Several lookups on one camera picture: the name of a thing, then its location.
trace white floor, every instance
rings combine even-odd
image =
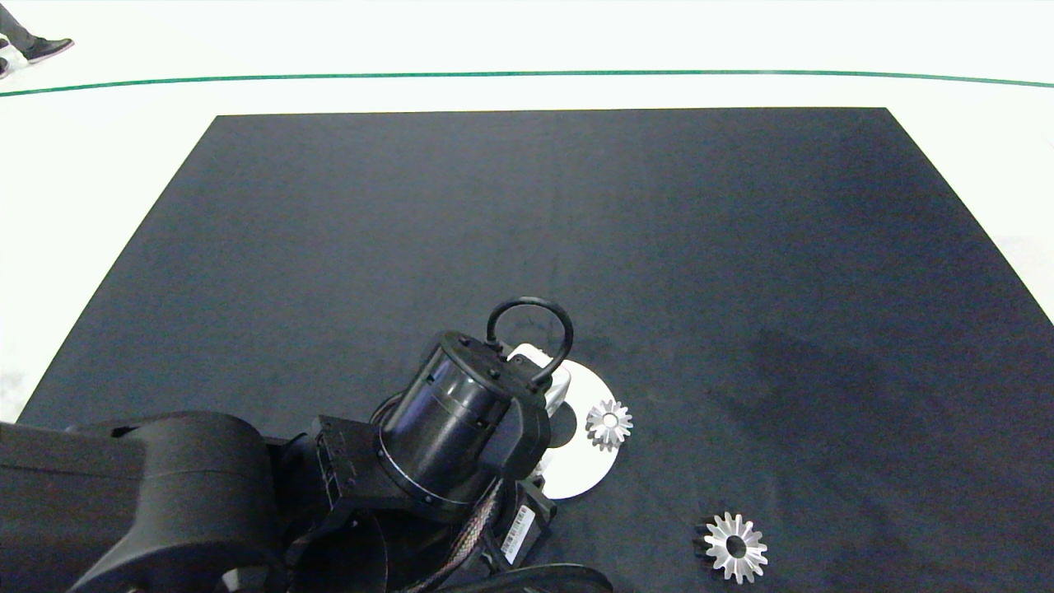
[[[0,420],[14,421],[213,117],[885,106],[1054,318],[1054,86],[691,75],[180,82],[241,75],[892,72],[1054,82],[1049,2],[4,1],[66,54],[0,81]]]

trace gear teeth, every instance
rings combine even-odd
[[[633,428],[633,423],[630,422],[633,416],[628,412],[629,409],[617,400],[602,400],[592,407],[586,415],[586,433],[593,446],[601,451],[619,449]],[[608,417],[613,418],[613,424],[605,422]]]
[[[704,530],[710,535],[702,535]],[[714,558],[714,570],[723,570],[725,580],[736,577],[736,582],[742,585],[744,578],[747,582],[754,582],[756,575],[764,574],[761,566],[767,565],[768,559],[762,553],[768,547],[760,542],[761,532],[754,531],[753,521],[744,521],[740,514],[734,517],[731,513],[725,512],[724,517],[714,515],[713,521],[696,526],[696,532],[702,535],[691,540],[696,556],[701,556],[699,550],[705,549],[702,555]],[[728,538],[733,536],[742,539],[746,547],[741,557],[728,552]]]

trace metal gear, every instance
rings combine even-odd
[[[616,400],[604,400],[592,407],[586,416],[586,433],[601,450],[616,450],[625,442],[633,428],[629,409]]]
[[[713,525],[705,523],[696,529],[700,533],[704,529],[710,532],[710,535],[694,539],[692,542],[698,551],[703,551],[703,542],[710,545],[705,550],[705,555],[714,557],[714,570],[724,569],[726,580],[735,575],[736,582],[743,585],[743,577],[754,582],[754,575],[764,574],[761,565],[767,565],[768,559],[762,552],[768,550],[768,547],[760,542],[761,532],[754,531],[753,521],[744,523],[742,515],[737,514],[734,519],[731,513],[726,512],[723,519],[715,515]],[[731,551],[728,550],[729,543],[733,543]]]

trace silver gear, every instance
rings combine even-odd
[[[703,537],[703,541],[710,545],[706,555],[714,557],[714,570],[724,569],[726,580],[735,575],[736,582],[743,585],[743,577],[754,582],[754,575],[764,574],[761,565],[767,565],[768,559],[762,552],[768,550],[768,547],[760,542],[761,532],[754,531],[753,521],[744,523],[742,515],[736,515],[733,519],[731,514],[726,512],[723,519],[715,515],[714,525],[707,523],[705,527],[710,532],[710,535]],[[745,547],[741,557],[728,552],[728,538],[734,536],[740,538]]]
[[[629,436],[629,430],[633,428],[633,423],[630,422],[633,417],[628,412],[628,408],[616,400],[601,401],[592,407],[586,415],[586,433],[589,434],[592,443],[601,450],[619,449]]]

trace gear center hole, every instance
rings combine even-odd
[[[728,549],[728,553],[734,558],[746,556],[746,542],[738,535],[729,535],[728,539],[725,540],[725,548]]]

